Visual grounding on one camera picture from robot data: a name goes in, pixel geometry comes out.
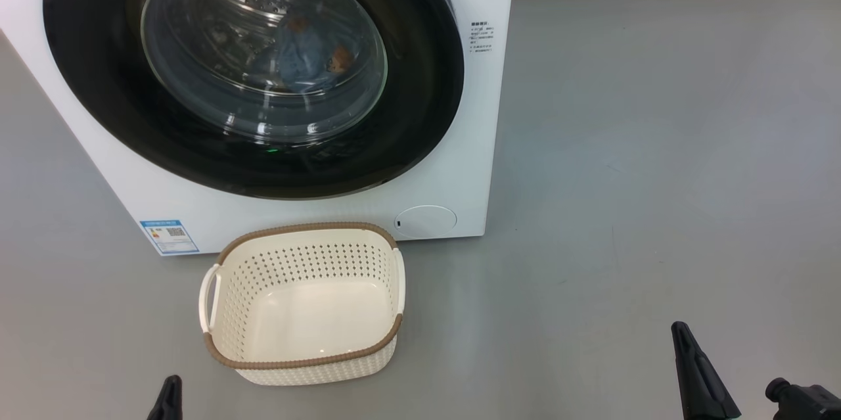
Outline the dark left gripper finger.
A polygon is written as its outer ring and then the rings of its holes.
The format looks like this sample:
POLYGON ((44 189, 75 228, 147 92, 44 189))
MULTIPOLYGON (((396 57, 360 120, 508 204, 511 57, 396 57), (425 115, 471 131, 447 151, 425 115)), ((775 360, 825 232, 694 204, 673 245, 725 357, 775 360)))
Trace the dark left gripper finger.
POLYGON ((147 420, 183 420, 183 381, 170 375, 163 382, 147 420))

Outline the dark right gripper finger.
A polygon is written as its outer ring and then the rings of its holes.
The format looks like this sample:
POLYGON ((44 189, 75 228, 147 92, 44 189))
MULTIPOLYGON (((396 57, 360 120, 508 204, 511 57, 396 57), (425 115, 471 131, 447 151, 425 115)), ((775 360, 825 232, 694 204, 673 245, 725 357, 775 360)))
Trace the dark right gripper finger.
POLYGON ((742 412, 685 322, 671 324, 683 420, 735 420, 742 412))

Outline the black round glass washer door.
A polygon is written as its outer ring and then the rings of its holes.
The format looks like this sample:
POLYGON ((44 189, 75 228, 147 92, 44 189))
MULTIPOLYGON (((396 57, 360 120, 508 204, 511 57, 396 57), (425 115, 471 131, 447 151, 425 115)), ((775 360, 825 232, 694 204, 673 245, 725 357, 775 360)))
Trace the black round glass washer door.
POLYGON ((381 36, 379 87, 279 97, 158 66, 146 0, 44 0, 61 76, 120 143, 178 177, 234 195, 331 198, 382 185, 442 141, 465 90, 451 0, 357 0, 381 36))

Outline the blue garment with orange print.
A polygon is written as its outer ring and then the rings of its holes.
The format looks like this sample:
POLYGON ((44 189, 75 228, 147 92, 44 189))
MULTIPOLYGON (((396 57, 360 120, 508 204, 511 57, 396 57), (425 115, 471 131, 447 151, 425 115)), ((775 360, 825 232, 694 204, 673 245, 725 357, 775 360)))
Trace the blue garment with orange print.
POLYGON ((289 93, 331 89, 355 62, 348 46, 303 15, 283 19, 277 28, 276 45, 277 75, 289 93))

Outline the white front-load washing machine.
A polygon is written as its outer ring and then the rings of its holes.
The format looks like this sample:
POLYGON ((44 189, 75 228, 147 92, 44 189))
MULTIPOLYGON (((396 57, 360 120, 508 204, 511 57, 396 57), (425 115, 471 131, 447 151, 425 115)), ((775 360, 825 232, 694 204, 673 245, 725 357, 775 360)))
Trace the white front-load washing machine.
POLYGON ((396 239, 410 240, 394 229, 394 219, 421 205, 450 208, 456 214, 455 227, 441 238, 484 234, 511 0, 451 2, 465 52, 465 90, 440 144, 382 185, 306 200, 253 198, 201 186, 120 143, 62 78, 45 33, 44 0, 0 0, 0 30, 138 228, 143 231, 141 220, 180 220, 198 254, 214 254, 240 235, 297 223, 372 223, 396 239))

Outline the stainless steel washing machine drum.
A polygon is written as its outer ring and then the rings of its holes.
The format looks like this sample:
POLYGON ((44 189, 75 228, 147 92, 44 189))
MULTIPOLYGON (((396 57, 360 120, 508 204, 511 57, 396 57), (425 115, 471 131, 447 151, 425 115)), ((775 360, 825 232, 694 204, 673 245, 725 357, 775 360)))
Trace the stainless steel washing machine drum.
POLYGON ((279 97, 334 93, 339 87, 379 87, 388 71, 381 36, 357 0, 146 0, 143 39, 158 66, 181 63, 201 78, 279 97), (277 28, 303 15, 348 46, 352 69, 319 93, 289 93, 277 75, 277 28))

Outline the blue energy label sticker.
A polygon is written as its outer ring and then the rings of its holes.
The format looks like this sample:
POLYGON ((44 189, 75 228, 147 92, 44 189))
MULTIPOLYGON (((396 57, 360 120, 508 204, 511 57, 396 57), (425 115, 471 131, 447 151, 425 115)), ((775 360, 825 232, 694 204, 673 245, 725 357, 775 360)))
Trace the blue energy label sticker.
POLYGON ((141 220, 139 225, 160 255, 198 254, 200 252, 180 220, 141 220))

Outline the cream perforated laundry basket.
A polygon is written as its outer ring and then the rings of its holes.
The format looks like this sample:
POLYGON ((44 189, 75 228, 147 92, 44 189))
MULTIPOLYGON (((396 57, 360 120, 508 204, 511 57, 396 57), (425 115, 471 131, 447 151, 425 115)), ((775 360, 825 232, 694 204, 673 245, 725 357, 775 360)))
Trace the cream perforated laundry basket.
POLYGON ((231 241, 199 289, 208 353, 257 385, 319 385, 384 369, 406 298, 396 240, 372 223, 303 223, 231 241))

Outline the round white filter cover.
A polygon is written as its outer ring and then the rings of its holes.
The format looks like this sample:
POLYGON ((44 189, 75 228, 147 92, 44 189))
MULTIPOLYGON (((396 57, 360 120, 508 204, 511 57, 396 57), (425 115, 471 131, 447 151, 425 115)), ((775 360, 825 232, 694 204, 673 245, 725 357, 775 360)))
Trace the round white filter cover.
POLYGON ((436 239, 445 237, 456 223, 457 216, 450 208, 421 205, 398 214, 394 219, 394 229, 409 239, 436 239))

